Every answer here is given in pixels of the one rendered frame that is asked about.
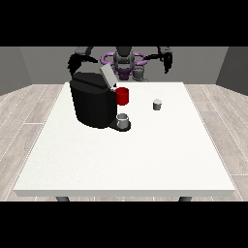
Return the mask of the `pale grey machine lid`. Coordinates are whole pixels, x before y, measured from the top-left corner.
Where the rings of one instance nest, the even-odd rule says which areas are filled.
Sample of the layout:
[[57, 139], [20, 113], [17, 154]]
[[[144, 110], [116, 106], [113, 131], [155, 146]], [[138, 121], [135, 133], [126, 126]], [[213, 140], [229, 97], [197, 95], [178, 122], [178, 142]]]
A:
[[112, 88], [117, 82], [118, 79], [115, 76], [110, 64], [106, 64], [100, 68], [100, 72], [104, 77], [109, 88]]

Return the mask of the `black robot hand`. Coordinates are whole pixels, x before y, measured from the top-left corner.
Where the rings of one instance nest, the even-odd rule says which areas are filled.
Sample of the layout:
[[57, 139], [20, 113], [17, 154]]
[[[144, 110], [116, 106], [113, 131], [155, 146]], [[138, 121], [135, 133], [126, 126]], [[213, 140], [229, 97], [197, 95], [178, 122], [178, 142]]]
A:
[[81, 55], [81, 54], [72, 54], [69, 61], [68, 61], [68, 70], [73, 76], [75, 72], [79, 69], [82, 62], [92, 62], [97, 63], [98, 60], [89, 56], [89, 55]]
[[172, 54], [171, 53], [166, 53], [164, 55], [164, 68], [165, 68], [165, 73], [167, 73], [172, 66]]

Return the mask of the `black coffee machine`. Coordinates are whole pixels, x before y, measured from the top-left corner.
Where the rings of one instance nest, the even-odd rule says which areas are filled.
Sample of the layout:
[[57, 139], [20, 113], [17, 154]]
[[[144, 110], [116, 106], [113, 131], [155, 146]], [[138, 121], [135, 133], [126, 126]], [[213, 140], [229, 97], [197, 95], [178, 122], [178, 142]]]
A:
[[131, 122], [125, 129], [117, 127], [117, 107], [115, 89], [108, 85], [101, 74], [77, 72], [70, 81], [70, 88], [77, 120], [98, 129], [110, 127], [119, 132], [131, 129]]

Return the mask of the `small grey cup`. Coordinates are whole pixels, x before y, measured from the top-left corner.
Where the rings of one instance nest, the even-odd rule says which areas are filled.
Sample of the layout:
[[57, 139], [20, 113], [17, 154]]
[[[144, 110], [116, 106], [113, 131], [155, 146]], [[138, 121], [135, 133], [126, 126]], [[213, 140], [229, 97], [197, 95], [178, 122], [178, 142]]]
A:
[[129, 125], [129, 117], [126, 113], [119, 113], [116, 116], [117, 127], [120, 129], [125, 129]]

